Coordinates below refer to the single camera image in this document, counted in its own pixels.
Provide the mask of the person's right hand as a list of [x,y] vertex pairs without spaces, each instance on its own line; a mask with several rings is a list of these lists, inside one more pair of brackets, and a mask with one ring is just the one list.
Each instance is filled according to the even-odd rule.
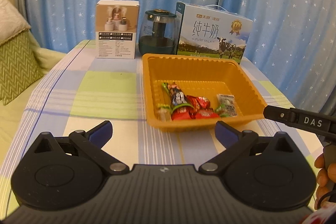
[[319,200],[324,194],[329,192],[327,183],[329,181],[336,182],[336,165],[335,163],[332,163],[329,165],[328,169],[325,169],[324,154],[321,154],[315,160],[314,166],[320,169],[317,175],[318,188],[316,191],[316,200],[314,205],[314,208],[318,209]]

